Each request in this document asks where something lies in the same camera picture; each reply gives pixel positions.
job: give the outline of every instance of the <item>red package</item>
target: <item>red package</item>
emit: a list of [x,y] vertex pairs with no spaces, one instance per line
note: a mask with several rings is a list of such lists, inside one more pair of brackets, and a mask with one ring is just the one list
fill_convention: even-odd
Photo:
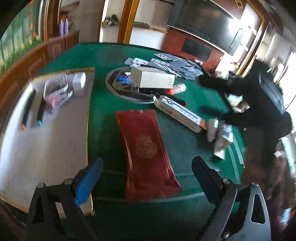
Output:
[[127,159],[127,201],[140,202],[181,192],[155,110],[118,111],[116,118]]

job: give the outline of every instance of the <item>flat screen tv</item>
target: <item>flat screen tv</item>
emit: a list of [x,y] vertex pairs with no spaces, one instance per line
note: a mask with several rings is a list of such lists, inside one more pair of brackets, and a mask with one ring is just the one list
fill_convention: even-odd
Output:
[[168,26],[233,55],[243,37],[239,21],[211,0],[175,0]]

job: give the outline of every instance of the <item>red bottle cap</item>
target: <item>red bottle cap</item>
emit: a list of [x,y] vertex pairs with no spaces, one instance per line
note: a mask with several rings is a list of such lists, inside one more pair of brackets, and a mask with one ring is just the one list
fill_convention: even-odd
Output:
[[175,93],[174,89],[168,89],[166,91],[167,94],[173,95]]

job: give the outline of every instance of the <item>pile of playing cards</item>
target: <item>pile of playing cards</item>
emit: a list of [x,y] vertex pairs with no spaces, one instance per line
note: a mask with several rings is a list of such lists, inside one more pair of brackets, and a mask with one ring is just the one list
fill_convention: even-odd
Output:
[[140,58],[128,58],[124,64],[129,65],[130,67],[139,67],[140,65],[155,67],[187,80],[195,80],[196,77],[203,74],[201,66],[191,60],[179,58],[167,53],[158,53],[154,55],[162,60],[171,60],[171,62],[165,62],[155,58],[150,61]]

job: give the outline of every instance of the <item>green table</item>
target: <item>green table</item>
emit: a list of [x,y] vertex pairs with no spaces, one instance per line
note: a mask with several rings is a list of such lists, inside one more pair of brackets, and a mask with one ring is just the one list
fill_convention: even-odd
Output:
[[[214,209],[192,173],[191,161],[195,156],[201,156],[210,168],[219,169],[220,176],[239,183],[244,144],[237,128],[233,128],[236,141],[226,148],[226,158],[221,160],[213,156],[213,144],[207,142],[206,131],[194,133],[153,104],[128,102],[107,89],[106,75],[125,66],[123,62],[128,57],[150,60],[159,52],[132,45],[79,44],[38,73],[84,67],[96,69],[89,109],[88,159],[102,157],[104,172],[92,192],[96,214],[89,220],[101,240],[193,240]],[[182,78],[177,78],[175,83],[186,84],[187,90],[178,97],[186,100],[187,108],[205,120],[211,117],[199,111],[203,104],[229,111],[218,92]],[[126,203],[126,160],[115,112],[129,109],[156,110],[173,170],[183,189],[181,194],[144,203]]]

